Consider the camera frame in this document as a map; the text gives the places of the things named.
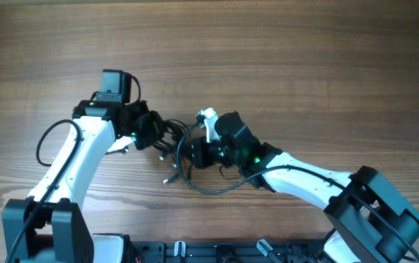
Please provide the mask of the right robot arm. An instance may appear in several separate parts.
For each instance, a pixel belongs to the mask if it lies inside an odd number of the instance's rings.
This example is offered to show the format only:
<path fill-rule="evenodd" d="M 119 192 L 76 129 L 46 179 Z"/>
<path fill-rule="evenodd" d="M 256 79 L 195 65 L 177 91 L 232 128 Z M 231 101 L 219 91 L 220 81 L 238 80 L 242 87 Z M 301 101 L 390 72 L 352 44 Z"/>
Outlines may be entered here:
<path fill-rule="evenodd" d="M 419 262 L 413 248 L 419 211 L 376 169 L 335 172 L 299 161 L 260 142 L 237 112 L 219 116 L 207 108 L 196 124 L 205 136 L 180 149 L 195 167 L 236 166 L 252 186 L 298 197 L 326 214 L 333 229 L 316 250 L 290 247 L 288 253 L 311 262 Z"/>

